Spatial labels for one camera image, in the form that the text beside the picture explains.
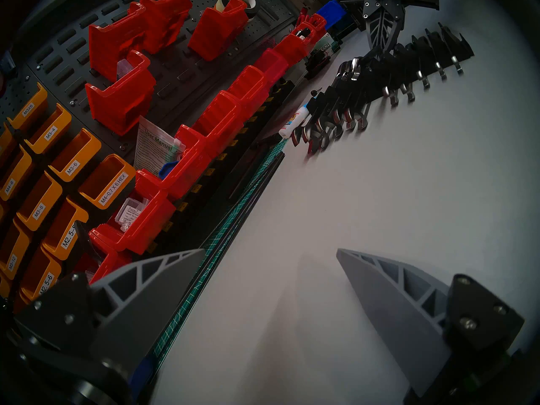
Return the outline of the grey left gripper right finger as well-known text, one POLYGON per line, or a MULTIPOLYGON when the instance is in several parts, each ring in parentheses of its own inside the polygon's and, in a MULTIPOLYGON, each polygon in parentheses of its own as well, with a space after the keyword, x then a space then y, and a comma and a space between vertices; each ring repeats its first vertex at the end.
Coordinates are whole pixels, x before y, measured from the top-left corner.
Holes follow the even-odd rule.
POLYGON ((478 398, 509 368, 524 318, 475 278, 339 248, 370 323, 409 382, 405 398, 478 398))

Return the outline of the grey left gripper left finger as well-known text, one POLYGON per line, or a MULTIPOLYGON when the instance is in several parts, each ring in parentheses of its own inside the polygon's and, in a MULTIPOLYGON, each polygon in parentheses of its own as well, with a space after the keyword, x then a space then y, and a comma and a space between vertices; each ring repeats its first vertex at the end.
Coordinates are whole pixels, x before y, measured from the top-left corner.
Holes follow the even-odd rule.
POLYGON ((102 363, 132 374, 186 293, 204 249, 139 260, 89 283, 72 273, 15 314, 22 335, 58 357, 102 363))

